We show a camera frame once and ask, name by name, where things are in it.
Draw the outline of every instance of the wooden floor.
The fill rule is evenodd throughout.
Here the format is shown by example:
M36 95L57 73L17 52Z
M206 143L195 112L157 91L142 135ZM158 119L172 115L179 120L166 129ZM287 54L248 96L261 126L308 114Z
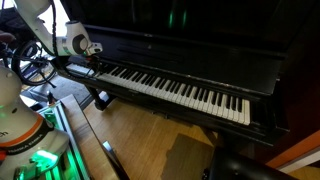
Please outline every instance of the wooden floor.
M99 141L110 143L132 180L201 179L210 164L214 138L210 141L198 126L164 119L118 99L105 111L91 103L84 113ZM306 167L290 175L320 179L320 170Z

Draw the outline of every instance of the black piano key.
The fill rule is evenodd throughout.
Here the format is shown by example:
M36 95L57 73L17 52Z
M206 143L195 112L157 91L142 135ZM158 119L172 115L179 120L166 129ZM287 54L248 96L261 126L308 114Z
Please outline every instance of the black piano key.
M196 93L194 93L193 95L193 99L197 99L199 91L200 91L200 88L197 87Z
M152 79L149 81L148 86L151 86L156 79L157 79L157 77L153 76Z
M139 77L140 74L141 74L141 73L138 72L136 75L134 75L134 76L132 77L131 81L136 81L136 79Z
M217 92L213 92L212 101L211 101L211 103L213 105L215 105L216 102L217 102L217 96L218 96L218 93Z
M177 84L176 81L174 81L174 82L172 83L172 86L171 86L170 89L169 89L170 92L173 92L174 88L176 87L176 84Z
M113 65L108 65L105 69L105 72L107 74L109 74L111 71L113 71L114 69L116 68L116 66L113 66Z
M175 87L175 89L174 89L174 93L175 93L175 94L178 93L180 87L181 87L181 83L178 82L177 85L176 85L176 87Z
M120 67L117 67L117 69L115 69L115 71L113 71L113 72L111 73L111 75L114 76L115 73L119 71L119 69L120 69Z
M118 70L116 70L114 73L112 73L114 76L118 76L118 74L123 71L123 68L120 67Z
M119 76L119 75L120 75L120 73L122 73L122 72L123 72L123 70L124 70L124 68L121 68L121 70L119 70L119 71L115 74L115 76Z
M201 92L199 93L199 97L198 97L199 101L202 101L204 91L205 91L205 89L201 89Z
M231 96L230 95L227 95L227 98L226 98L226 108L227 109L230 109L230 101L231 101Z
M174 83L174 81L170 81L170 83L168 84L167 88L166 88L166 91L169 91L170 88L171 88L171 85Z
M236 97L232 97L232 105L231 105L231 108L232 110L236 110L236 107L237 107L237 99Z
M199 88L199 92L198 92L198 96L197 96L197 99L200 100L200 96L203 92L203 89L202 88Z
M120 78L125 79L125 77L127 77L127 75L130 73L131 73L131 70L127 69L124 73L120 75Z
M209 90L206 89L203 95L204 102L208 102L208 96L209 96Z
M178 84L178 82L175 81L174 84L172 85L171 89L170 89L170 92L174 92L174 90L175 90L176 87L177 87L177 84Z
M150 81L151 81L152 78L153 78L153 76L150 75L144 84L145 84L145 85L148 85L148 84L150 83Z
M217 104L218 104L218 106L221 106L221 103L222 103L222 96L223 96L223 94L222 94L222 93L218 93L218 94L217 94L217 99L218 99Z
M238 98L238 111L242 112L242 98L241 97Z
M125 77L125 79L130 79L132 76L133 76L133 74L135 73L135 71L131 71L126 77Z
M130 70L126 69L121 75L120 78L123 78L127 73L130 72Z
M187 91L187 97L190 97L191 91L193 89L193 86L190 85L188 91Z
M147 76L145 76L142 80L141 80L141 84L145 84L146 83L146 81L149 79L151 77L151 75L147 75Z
M182 90L182 93L181 93L181 96L184 96L188 90L188 88L190 88L190 85L185 85L183 90Z
M158 88L163 80L164 80L163 78L160 78L160 80L157 82L155 88Z
M163 80L162 80L162 82L161 82L161 84L160 84L159 89L163 89L163 86L166 84L166 82L167 82L167 79L164 79L164 78L163 78Z
M137 77L137 79L135 80L135 82L139 82L140 79L143 77L144 73L140 73L140 75Z

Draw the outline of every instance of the piano bench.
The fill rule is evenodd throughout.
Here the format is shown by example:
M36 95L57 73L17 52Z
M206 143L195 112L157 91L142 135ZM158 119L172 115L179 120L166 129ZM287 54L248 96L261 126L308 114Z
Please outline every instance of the piano bench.
M202 179L292 180L295 178L230 150L216 147L211 166L205 169Z

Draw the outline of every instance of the piano leg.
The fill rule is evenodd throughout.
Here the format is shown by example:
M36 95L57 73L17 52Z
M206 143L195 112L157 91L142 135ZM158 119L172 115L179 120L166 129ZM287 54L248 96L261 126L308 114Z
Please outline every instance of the piano leg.
M100 111L103 111L104 109L106 109L106 107L112 102L112 100L114 98L116 98L116 96L108 94L108 93L106 93L106 95L101 98L99 96L97 89L90 87L90 86L85 86L85 87L88 89L90 95L95 100L94 105Z

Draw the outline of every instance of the green light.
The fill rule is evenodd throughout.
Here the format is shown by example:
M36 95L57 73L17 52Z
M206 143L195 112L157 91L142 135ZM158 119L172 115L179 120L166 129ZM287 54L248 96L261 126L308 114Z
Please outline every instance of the green light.
M21 173L21 174L20 174L19 180L24 180L24 173Z
M42 156L45 159L50 159L52 162L56 162L58 159L57 155L54 155L52 153L49 153L49 152L43 151L43 150L37 151L36 154L38 156Z
M186 22L187 22L187 11L183 12L183 19L182 19L182 28L184 28L186 26Z
M36 164L36 167L39 168L39 173L42 174L53 168L57 164L58 159L57 155L40 150L34 153L30 160Z
M6 113L0 113L0 118L5 118L7 117Z
M173 25L173 12L170 12L170 16L169 16L169 28L172 28Z

